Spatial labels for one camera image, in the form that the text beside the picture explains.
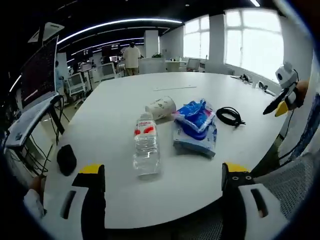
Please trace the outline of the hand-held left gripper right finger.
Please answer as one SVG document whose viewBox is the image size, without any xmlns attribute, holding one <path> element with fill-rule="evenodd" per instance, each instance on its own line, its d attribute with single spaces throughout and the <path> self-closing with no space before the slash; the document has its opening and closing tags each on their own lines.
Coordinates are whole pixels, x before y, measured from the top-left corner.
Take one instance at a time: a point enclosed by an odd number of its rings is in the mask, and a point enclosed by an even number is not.
<svg viewBox="0 0 320 240">
<path fill-rule="evenodd" d="M 243 166 L 222 164 L 223 240 L 272 240 L 288 224 L 280 201 Z"/>
</svg>

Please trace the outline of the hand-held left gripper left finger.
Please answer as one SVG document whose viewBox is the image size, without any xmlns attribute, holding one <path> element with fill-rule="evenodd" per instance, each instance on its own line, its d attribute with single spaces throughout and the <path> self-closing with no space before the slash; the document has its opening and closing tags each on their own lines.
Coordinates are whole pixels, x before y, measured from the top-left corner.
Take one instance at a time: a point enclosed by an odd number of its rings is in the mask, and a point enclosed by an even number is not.
<svg viewBox="0 0 320 240">
<path fill-rule="evenodd" d="M 63 219 L 63 239 L 103 240 L 105 238 L 105 166 L 83 167 L 74 178 L 65 196 L 60 216 Z"/>
</svg>

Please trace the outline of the person's right hand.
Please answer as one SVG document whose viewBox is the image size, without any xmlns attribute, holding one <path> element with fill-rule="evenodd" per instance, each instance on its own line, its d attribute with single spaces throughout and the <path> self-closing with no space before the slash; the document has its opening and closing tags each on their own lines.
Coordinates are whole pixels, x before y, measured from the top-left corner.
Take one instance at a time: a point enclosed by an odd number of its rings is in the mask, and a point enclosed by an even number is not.
<svg viewBox="0 0 320 240">
<path fill-rule="evenodd" d="M 304 99 L 306 97 L 307 91 L 308 91 L 308 87 L 309 87 L 309 81 L 308 80 L 302 80 L 299 81 L 296 85 L 298 94 L 297 94 L 297 99 L 300 102 L 304 102 Z"/>
</svg>

